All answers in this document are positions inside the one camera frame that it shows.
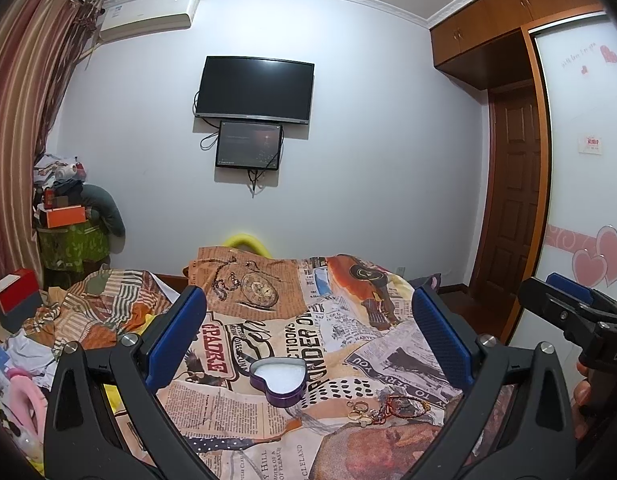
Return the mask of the person's right hand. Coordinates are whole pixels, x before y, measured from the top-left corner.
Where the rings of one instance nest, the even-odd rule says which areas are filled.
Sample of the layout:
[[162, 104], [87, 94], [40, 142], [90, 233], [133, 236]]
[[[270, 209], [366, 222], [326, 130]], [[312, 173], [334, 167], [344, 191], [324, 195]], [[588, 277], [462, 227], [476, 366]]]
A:
[[592, 397], [592, 385], [589, 382], [589, 369], [580, 361], [575, 362], [578, 372], [583, 376], [578, 382], [572, 393], [572, 418], [574, 435], [577, 440], [585, 437], [589, 431], [589, 426], [594, 421], [593, 415], [589, 412], [589, 404]]

